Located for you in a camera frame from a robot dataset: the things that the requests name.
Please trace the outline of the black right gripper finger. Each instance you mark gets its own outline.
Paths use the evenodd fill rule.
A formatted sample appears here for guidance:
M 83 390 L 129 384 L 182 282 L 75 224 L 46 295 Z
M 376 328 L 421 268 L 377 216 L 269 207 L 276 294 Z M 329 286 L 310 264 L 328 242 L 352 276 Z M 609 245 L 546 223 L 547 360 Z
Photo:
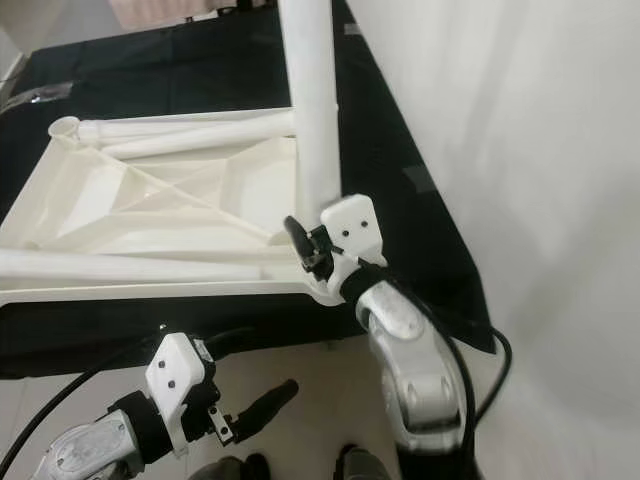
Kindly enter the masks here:
M 317 247 L 310 232 L 293 216 L 285 216 L 285 233 L 291 238 L 294 251 L 301 259 L 312 259 L 317 253 Z

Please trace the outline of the dark left robot foot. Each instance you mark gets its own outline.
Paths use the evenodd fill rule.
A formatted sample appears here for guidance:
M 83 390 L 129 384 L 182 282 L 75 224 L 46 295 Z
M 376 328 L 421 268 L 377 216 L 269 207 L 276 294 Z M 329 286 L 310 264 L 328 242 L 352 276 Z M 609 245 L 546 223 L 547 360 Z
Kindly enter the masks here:
M 264 454 L 253 453 L 242 458 L 228 456 L 202 467 L 201 480 L 271 480 Z

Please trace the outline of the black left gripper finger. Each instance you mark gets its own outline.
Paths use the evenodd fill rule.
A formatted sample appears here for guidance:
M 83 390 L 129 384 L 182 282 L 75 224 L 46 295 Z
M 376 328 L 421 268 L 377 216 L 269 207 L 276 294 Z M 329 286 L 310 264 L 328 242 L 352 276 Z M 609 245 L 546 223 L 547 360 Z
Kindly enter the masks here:
M 297 380 L 287 379 L 279 387 L 261 394 L 255 402 L 230 420 L 233 434 L 259 434 L 300 392 Z

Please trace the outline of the white plastic table top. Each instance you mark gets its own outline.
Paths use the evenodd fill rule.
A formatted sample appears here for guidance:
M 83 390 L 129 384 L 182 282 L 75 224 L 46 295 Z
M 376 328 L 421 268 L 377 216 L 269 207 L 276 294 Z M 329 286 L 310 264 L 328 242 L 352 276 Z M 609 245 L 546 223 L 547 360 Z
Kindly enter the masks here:
M 0 251 L 227 262 L 257 266 L 264 279 L 123 284 L 0 276 L 3 305 L 241 294 L 303 294 L 325 306 L 342 301 L 302 269 L 285 233 L 285 216 L 300 221 L 294 134 L 116 159 L 101 151 L 111 145 L 74 137 L 81 120 L 88 119 L 64 116 L 47 129 L 49 145 L 1 224 Z M 223 125 L 294 127 L 294 114 Z

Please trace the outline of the black tablecloth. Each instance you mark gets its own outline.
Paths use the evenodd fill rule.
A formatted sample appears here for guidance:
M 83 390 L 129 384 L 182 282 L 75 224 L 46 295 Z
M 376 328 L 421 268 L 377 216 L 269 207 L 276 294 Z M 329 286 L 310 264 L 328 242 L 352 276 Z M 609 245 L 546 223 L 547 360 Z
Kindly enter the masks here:
M 364 37 L 364 23 L 333 0 L 335 84 L 343 191 L 375 202 L 396 279 L 428 303 L 454 337 L 497 352 L 475 261 L 438 189 L 419 195 L 403 174 L 424 165 L 404 111 Z M 283 108 L 289 93 L 279 17 L 237 13 L 165 29 L 38 50 L 18 90 L 73 82 L 67 99 L 20 106 L 0 118 L 0 200 L 9 210 L 61 116 L 118 119 Z M 303 294 L 17 303 L 0 310 L 4 380 L 79 372 L 161 325 L 212 335 L 248 328 L 241 349 L 360 334 L 347 306 Z

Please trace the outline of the dark right robot foot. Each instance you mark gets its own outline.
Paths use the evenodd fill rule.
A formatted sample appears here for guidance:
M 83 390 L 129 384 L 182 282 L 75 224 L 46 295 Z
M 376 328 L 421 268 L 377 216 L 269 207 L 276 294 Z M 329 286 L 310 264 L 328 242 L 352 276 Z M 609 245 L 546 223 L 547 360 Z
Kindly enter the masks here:
M 335 458 L 332 480 L 394 480 L 374 453 L 356 444 L 344 445 Z

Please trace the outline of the small grey tape patch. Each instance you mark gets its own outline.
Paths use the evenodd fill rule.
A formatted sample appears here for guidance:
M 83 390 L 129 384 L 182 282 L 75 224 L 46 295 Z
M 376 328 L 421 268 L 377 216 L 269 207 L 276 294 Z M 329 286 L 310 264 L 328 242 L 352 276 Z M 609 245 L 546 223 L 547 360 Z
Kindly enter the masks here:
M 402 169 L 402 172 L 410 180 L 415 192 L 419 193 L 419 195 L 436 191 L 434 180 L 424 165 L 406 166 L 406 168 Z

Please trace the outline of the dark robot foot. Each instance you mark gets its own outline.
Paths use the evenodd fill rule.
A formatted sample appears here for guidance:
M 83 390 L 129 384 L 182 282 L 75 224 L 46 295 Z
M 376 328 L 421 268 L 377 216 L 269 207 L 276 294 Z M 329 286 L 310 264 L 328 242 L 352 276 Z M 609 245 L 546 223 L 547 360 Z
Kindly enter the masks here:
M 356 444 L 344 445 L 335 458 L 332 480 L 394 480 L 374 453 Z
M 228 456 L 202 467 L 201 480 L 271 480 L 264 454 L 253 453 L 242 458 Z

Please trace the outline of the clear tape strip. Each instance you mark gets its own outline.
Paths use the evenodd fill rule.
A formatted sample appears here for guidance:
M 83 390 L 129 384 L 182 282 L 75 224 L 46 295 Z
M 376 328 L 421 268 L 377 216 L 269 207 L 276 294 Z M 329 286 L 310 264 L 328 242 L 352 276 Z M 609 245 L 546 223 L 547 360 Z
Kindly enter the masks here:
M 61 99 L 67 99 L 74 88 L 73 82 L 60 82 L 55 84 L 45 84 L 45 86 L 31 88 L 14 93 L 9 99 L 6 99 L 1 106 L 1 113 L 19 108 L 19 106 L 29 104 L 41 104 L 41 102 L 52 102 Z

